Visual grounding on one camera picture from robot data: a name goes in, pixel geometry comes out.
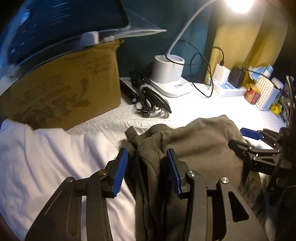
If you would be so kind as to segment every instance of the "olive green cloth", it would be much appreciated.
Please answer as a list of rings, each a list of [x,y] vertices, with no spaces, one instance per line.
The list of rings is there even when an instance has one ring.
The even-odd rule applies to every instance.
[[[129,151],[125,180],[136,200],[137,240],[180,240],[187,200],[179,200],[170,187],[164,165],[169,148],[205,178],[228,177],[264,225],[259,174],[250,172],[246,185],[241,183],[243,161],[228,147],[228,141],[242,141],[242,135],[225,115],[199,118],[177,129],[158,124],[142,135],[130,127],[126,137],[122,144]]]

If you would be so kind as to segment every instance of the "lamp arm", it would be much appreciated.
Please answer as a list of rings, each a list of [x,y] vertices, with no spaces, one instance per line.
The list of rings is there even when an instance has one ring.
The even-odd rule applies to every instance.
[[[174,42],[171,44],[170,48],[167,51],[167,55],[169,55],[172,51],[172,49],[174,48],[174,46],[176,45],[176,43],[180,40],[180,38],[182,37],[182,35],[184,34],[184,32],[186,31],[186,29],[188,28],[188,26],[192,23],[192,21],[197,17],[197,15],[199,15],[201,13],[201,11],[203,11],[207,6],[209,6],[210,4],[216,2],[217,0],[210,0],[207,3],[205,3],[202,7],[200,7],[195,14],[188,20],[188,22],[186,23],[186,25],[182,28],[181,32],[179,33],[179,35],[176,37],[176,39],[174,40]]]

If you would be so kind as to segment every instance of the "teal wall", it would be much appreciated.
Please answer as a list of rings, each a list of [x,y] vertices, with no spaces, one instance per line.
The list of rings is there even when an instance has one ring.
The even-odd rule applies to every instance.
[[[153,62],[155,55],[164,54],[188,19],[207,1],[121,0],[124,6],[142,15],[159,28],[167,29],[167,32],[151,36],[126,38],[125,43],[117,51],[120,77],[128,77],[128,72],[135,69],[143,71]],[[211,11],[212,6],[208,6],[203,10],[181,38],[193,44],[202,53],[207,42]],[[190,63],[195,53],[195,49],[186,43],[177,44],[172,51],[172,54],[183,57],[186,63]],[[210,52],[206,53],[206,55],[206,58],[209,59]],[[203,81],[206,69],[203,66],[204,70],[201,71],[200,67],[201,65],[193,66],[192,70],[194,74],[199,71],[200,79]],[[189,75],[188,66],[184,67],[183,76],[185,75]]]

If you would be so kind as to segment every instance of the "metal pivot screw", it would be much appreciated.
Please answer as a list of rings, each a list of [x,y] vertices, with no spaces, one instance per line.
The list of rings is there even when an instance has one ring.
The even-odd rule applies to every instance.
[[[228,179],[227,177],[223,177],[223,178],[221,178],[220,181],[221,181],[222,183],[224,183],[224,184],[229,183],[229,179]]]
[[[187,172],[187,175],[190,176],[190,177],[195,177],[196,176],[196,172],[190,170],[190,171]]]
[[[67,177],[66,179],[67,179],[67,182],[69,182],[69,183],[73,182],[73,180],[74,180],[73,177]]]
[[[99,174],[100,176],[104,176],[104,175],[107,174],[107,172],[106,172],[105,169],[102,169],[102,170],[99,170],[99,171],[98,171],[98,174]]]

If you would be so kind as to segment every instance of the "coiled black cable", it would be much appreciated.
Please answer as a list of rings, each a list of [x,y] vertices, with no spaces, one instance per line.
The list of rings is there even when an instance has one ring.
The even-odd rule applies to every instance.
[[[149,85],[148,79],[145,75],[137,70],[134,72],[129,72],[131,76],[131,83],[134,89],[137,89],[140,96],[140,102],[142,107],[147,111],[153,111],[154,106],[157,108],[162,108],[163,110],[172,113],[168,102],[162,98],[158,93],[150,89],[149,87],[143,87],[140,91],[141,85]]]
[[[168,57],[167,54],[165,54],[165,57],[167,58],[168,61],[170,61],[170,62],[172,62],[172,63],[174,63],[174,64],[179,64],[179,65],[184,65],[184,66],[190,66],[190,75],[189,75],[189,76],[191,76],[191,77],[195,77],[195,76],[192,74],[192,72],[191,72],[191,66],[192,66],[192,65],[198,65],[198,64],[200,64],[201,62],[203,62],[203,63],[205,64],[206,68],[207,68],[208,73],[210,74],[210,85],[209,85],[209,86],[212,87],[211,94],[210,94],[209,96],[207,96],[207,95],[204,94],[199,88],[197,88],[196,85],[195,85],[193,82],[191,82],[191,84],[193,85],[194,88],[196,88],[196,89],[197,89],[201,94],[203,94],[206,98],[210,98],[210,97],[212,96],[212,94],[213,94],[214,83],[213,83],[213,75],[212,75],[212,70],[211,70],[211,66],[210,66],[210,64],[209,64],[209,61],[204,57],[204,55],[203,55],[203,54],[202,54],[202,53],[201,53],[201,52],[200,52],[200,51],[199,51],[194,45],[192,45],[191,43],[189,43],[189,42],[186,41],[186,40],[179,40],[179,41],[178,41],[178,43],[181,43],[181,42],[185,42],[185,43],[189,44],[191,47],[193,47],[193,48],[197,51],[197,53],[193,55],[190,64],[181,64],[181,63],[175,62],[175,61],[169,59],[169,57]],[[193,64],[193,63],[192,63],[192,62],[193,62],[193,59],[194,59],[195,56],[197,56],[197,55],[200,56],[200,60],[199,60],[198,62],[196,62],[196,63]]]

